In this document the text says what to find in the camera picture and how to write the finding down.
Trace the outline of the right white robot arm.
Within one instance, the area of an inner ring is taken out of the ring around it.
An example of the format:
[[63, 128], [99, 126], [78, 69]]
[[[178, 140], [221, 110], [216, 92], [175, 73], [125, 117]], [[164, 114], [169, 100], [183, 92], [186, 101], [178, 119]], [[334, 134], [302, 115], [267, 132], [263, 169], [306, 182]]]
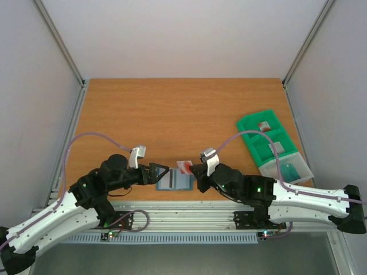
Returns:
[[215, 189], [227, 199], [251, 207], [235, 211], [236, 229], [286, 229], [292, 222], [324, 223], [350, 234], [365, 234], [366, 223], [357, 186], [321, 190], [260, 176], [218, 164], [208, 173], [206, 164], [189, 167], [200, 192]]

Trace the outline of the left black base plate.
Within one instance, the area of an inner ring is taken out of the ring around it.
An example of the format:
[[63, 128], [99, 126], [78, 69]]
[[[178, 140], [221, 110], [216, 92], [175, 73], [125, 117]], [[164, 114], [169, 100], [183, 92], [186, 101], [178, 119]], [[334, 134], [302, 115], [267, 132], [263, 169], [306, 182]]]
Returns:
[[128, 211], [116, 211], [114, 217], [108, 222], [109, 229], [132, 229], [133, 214], [129, 214]]

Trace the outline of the circuit board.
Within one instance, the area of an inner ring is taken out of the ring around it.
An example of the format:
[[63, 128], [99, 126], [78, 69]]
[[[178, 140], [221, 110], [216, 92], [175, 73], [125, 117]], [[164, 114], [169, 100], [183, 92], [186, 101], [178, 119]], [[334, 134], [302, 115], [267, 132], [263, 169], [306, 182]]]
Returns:
[[110, 231], [108, 233], [101, 233], [100, 240], [102, 242], [110, 241], [110, 240], [112, 240], [114, 238], [117, 238], [118, 236], [119, 236], [119, 233], [118, 232]]
[[257, 237], [259, 239], [269, 239], [269, 238], [277, 237], [279, 235], [280, 235], [280, 231], [264, 230], [264, 231], [260, 231], [257, 233]]

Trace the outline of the white tray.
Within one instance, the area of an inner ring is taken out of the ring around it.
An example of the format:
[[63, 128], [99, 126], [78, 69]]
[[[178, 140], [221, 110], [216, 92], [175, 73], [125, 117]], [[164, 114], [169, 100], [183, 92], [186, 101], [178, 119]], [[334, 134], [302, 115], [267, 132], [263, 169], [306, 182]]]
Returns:
[[[299, 153], [292, 153], [279, 158], [280, 172], [283, 181], [291, 184], [301, 184], [314, 177], [303, 156]], [[262, 176], [279, 179], [276, 160], [273, 158], [269, 162], [259, 167]]]

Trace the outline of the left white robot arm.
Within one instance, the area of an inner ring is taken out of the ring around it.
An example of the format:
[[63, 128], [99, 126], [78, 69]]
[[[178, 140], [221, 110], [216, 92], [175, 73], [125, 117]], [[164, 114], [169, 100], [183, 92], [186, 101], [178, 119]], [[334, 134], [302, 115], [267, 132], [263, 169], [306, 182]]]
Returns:
[[109, 192], [156, 184], [168, 172], [167, 166], [156, 163], [129, 167], [125, 156], [111, 155], [38, 214], [17, 226], [1, 228], [1, 271], [21, 273], [38, 255], [68, 237], [98, 226], [111, 227], [116, 212]]

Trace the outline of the blue card holder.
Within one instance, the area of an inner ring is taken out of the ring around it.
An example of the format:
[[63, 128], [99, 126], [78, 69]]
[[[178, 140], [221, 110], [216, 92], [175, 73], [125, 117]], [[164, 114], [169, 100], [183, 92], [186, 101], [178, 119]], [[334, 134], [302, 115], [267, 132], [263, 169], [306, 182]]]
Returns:
[[156, 184], [157, 191], [192, 191], [194, 176], [182, 174], [178, 168], [171, 168]]

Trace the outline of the grey card in bin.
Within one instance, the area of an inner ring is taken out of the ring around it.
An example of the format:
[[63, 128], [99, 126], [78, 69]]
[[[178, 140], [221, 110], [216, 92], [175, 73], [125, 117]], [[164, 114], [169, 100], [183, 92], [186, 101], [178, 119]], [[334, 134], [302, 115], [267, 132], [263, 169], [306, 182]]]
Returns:
[[269, 144], [270, 150], [273, 155], [281, 155], [285, 153], [285, 149], [283, 148], [280, 142], [274, 142], [273, 144]]

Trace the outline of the red white card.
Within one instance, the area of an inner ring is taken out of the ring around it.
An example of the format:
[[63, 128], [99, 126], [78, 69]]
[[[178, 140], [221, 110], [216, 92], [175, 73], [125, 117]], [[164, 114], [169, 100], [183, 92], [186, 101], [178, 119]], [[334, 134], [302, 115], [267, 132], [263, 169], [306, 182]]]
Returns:
[[192, 175], [190, 167], [193, 163], [190, 160], [177, 161], [177, 166], [181, 174]]
[[259, 127], [259, 130], [261, 132], [268, 132], [268, 131], [272, 130], [271, 126], [269, 125], [269, 123], [267, 121], [259, 122], [257, 124], [257, 126]]

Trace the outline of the teal card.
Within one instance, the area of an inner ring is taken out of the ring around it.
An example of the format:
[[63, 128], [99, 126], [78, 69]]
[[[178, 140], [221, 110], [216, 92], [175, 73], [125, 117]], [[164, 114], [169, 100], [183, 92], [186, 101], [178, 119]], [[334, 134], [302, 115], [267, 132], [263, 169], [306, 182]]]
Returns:
[[287, 183], [300, 179], [300, 176], [292, 163], [285, 163], [280, 166], [283, 180]]

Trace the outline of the green bin far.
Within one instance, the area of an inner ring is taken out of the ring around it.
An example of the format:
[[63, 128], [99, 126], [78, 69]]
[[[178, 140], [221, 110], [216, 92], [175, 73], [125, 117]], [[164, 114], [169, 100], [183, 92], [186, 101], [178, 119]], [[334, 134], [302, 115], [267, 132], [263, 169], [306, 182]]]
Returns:
[[274, 143], [284, 140], [286, 132], [271, 109], [245, 115], [236, 123], [239, 132], [260, 131], [265, 133]]

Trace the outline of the left circuit board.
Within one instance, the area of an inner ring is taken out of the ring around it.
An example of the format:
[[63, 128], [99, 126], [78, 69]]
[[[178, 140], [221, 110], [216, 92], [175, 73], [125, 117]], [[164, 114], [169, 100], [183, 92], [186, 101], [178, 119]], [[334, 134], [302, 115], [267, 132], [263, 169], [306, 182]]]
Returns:
[[112, 240], [114, 238], [117, 238], [118, 236], [119, 236], [119, 233], [118, 232], [110, 231], [108, 233], [101, 233], [100, 240], [102, 242], [110, 241], [110, 240]]

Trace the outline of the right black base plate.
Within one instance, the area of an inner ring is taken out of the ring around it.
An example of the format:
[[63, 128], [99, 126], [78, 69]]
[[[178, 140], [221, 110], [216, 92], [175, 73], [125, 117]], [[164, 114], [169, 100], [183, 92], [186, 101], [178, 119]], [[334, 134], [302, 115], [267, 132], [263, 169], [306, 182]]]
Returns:
[[233, 221], [235, 223], [237, 230], [248, 230], [248, 229], [258, 229], [258, 230], [278, 230], [286, 229], [287, 225], [285, 223], [273, 223], [268, 219], [262, 219], [260, 221], [255, 220], [253, 211], [235, 211], [233, 213]]

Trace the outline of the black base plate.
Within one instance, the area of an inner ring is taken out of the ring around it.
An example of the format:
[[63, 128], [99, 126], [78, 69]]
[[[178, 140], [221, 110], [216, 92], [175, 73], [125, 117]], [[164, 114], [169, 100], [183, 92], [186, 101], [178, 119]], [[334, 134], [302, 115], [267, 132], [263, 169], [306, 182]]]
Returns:
[[285, 223], [273, 223], [268, 219], [262, 219], [260, 221], [255, 220], [253, 211], [235, 211], [233, 213], [233, 221], [235, 223], [237, 230], [248, 230], [248, 229], [258, 229], [258, 230], [278, 230], [286, 229], [287, 225]]
[[114, 217], [108, 222], [109, 229], [132, 229], [133, 214], [129, 214], [128, 211], [116, 211]]

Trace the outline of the right circuit board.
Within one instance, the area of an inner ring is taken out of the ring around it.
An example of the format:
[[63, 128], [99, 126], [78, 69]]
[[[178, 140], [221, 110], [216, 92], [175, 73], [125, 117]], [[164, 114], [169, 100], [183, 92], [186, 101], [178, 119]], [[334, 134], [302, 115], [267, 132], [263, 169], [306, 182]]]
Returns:
[[279, 235], [280, 235], [280, 231], [264, 230], [264, 231], [260, 231], [257, 233], [257, 237], [259, 239], [269, 239], [269, 238], [277, 237]]

